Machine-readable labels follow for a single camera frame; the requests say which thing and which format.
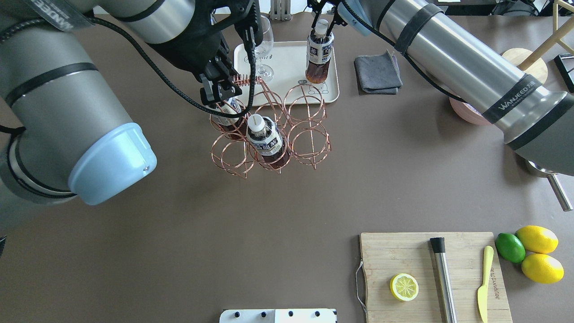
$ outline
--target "folded gray towel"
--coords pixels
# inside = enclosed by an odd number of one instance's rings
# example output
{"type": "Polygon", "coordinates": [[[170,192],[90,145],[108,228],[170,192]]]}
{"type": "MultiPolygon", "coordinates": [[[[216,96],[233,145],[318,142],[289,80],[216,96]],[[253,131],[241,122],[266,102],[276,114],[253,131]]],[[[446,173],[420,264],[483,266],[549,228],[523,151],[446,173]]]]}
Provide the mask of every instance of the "folded gray towel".
{"type": "Polygon", "coordinates": [[[366,93],[396,94],[402,86],[397,58],[389,51],[383,55],[357,57],[355,70],[366,93]]]}

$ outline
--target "white bottle cap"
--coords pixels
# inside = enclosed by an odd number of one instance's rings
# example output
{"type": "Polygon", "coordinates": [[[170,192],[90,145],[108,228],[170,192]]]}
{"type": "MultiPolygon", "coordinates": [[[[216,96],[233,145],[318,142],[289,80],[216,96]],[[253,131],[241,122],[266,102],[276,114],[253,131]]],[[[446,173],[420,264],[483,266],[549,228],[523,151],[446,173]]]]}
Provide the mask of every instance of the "white bottle cap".
{"type": "Polygon", "coordinates": [[[317,35],[324,35],[329,28],[329,22],[326,19],[319,19],[315,25],[315,33],[317,35]]]}
{"type": "Polygon", "coordinates": [[[252,114],[249,119],[247,119],[247,126],[253,132],[259,132],[265,128],[265,120],[259,114],[252,114]]]}

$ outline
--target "yellow knife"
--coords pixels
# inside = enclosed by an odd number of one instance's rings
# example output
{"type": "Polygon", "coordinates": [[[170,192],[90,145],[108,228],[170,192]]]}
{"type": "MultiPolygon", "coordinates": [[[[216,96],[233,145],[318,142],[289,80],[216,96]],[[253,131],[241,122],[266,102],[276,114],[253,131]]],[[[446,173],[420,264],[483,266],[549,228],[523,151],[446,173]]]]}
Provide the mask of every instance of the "yellow knife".
{"type": "Polygon", "coordinates": [[[486,301],[488,300],[488,277],[490,276],[490,267],[492,267],[492,258],[494,249],[491,246],[484,248],[484,259],[482,263],[482,286],[478,287],[476,297],[478,299],[478,312],[484,323],[488,323],[488,313],[486,312],[486,301]]]}

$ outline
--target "black muddler tip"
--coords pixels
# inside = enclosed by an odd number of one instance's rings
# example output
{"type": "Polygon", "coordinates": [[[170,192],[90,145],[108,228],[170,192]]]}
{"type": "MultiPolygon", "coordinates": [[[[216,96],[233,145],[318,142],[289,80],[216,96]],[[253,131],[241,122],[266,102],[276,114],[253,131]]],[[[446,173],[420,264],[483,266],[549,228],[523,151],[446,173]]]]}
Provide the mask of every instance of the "black muddler tip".
{"type": "Polygon", "coordinates": [[[434,253],[444,253],[444,238],[430,238],[430,245],[432,246],[432,251],[434,253]]]}

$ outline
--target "cutting board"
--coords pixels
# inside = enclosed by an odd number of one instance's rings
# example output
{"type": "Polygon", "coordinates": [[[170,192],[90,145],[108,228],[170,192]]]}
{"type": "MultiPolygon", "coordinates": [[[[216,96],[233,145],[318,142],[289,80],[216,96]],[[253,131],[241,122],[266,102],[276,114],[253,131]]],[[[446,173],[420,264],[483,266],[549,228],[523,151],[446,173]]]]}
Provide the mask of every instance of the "cutting board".
{"type": "MultiPolygon", "coordinates": [[[[494,248],[492,232],[408,232],[360,236],[367,323],[443,322],[439,281],[429,244],[432,237],[444,237],[458,322],[482,322],[476,290],[482,284],[484,247],[494,248]],[[389,290],[391,278],[400,272],[411,274],[418,281],[418,296],[410,302],[397,300],[389,290]]],[[[488,323],[512,323],[496,253],[488,286],[488,323]]]]}

